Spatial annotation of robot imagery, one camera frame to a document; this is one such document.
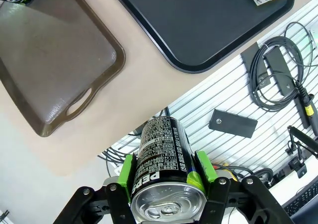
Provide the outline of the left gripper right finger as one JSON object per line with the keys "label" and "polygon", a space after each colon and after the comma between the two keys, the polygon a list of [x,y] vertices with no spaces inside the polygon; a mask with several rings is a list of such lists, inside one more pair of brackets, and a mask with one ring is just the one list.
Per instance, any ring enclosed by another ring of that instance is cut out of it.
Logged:
{"label": "left gripper right finger", "polygon": [[204,151],[196,151],[195,162],[207,192],[199,224],[222,223],[226,208],[234,207],[249,224],[292,224],[293,221],[256,176],[241,182],[218,177]]}

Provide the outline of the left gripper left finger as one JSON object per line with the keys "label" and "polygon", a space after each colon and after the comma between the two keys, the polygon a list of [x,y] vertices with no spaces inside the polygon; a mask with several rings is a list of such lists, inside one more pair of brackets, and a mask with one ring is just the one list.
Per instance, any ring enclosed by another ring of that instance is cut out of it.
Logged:
{"label": "left gripper left finger", "polygon": [[126,156],[117,177],[107,178],[95,191],[91,187],[78,188],[55,219],[56,224],[97,224],[110,215],[114,224],[135,224],[129,204],[136,168],[136,156]]}

